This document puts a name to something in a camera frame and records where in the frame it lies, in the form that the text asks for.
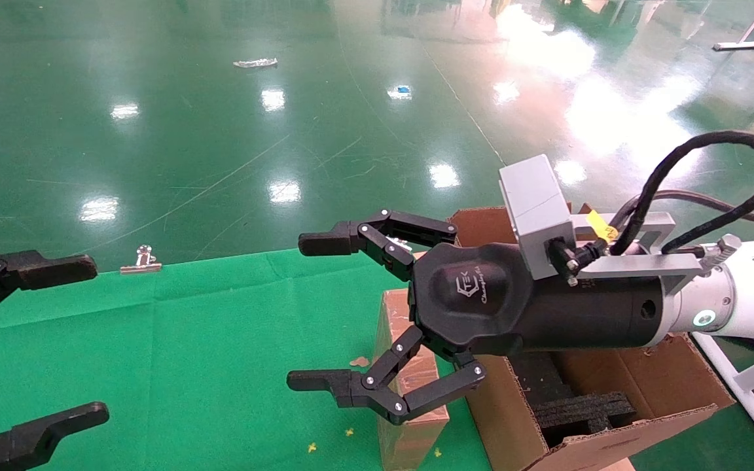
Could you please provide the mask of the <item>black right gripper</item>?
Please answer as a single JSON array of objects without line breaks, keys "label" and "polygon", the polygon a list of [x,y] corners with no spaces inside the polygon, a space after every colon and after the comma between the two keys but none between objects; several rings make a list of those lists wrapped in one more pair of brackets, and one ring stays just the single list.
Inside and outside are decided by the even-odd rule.
[{"label": "black right gripper", "polygon": [[[575,286],[559,275],[536,280],[518,245],[450,245],[457,234],[446,221],[388,209],[365,220],[338,221],[329,232],[300,234],[303,256],[364,253],[398,280],[410,281],[415,325],[365,373],[293,370],[287,386],[327,391],[339,408],[369,408],[401,425],[478,387],[486,369],[470,352],[634,348],[656,339],[664,307],[657,277],[587,279]],[[416,260],[398,239],[436,247]],[[389,385],[422,346],[446,355],[457,370],[395,393]]]}]

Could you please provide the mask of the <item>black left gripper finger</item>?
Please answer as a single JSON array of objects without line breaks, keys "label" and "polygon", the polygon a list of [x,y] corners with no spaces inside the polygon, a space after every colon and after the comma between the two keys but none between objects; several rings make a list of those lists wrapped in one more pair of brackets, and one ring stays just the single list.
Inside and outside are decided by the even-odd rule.
[{"label": "black left gripper finger", "polygon": [[0,254],[0,303],[18,290],[37,291],[96,277],[95,260],[87,254],[54,259],[34,250]]},{"label": "black left gripper finger", "polygon": [[45,415],[0,433],[0,470],[29,470],[48,463],[66,436],[109,420],[107,405],[91,402]]}]

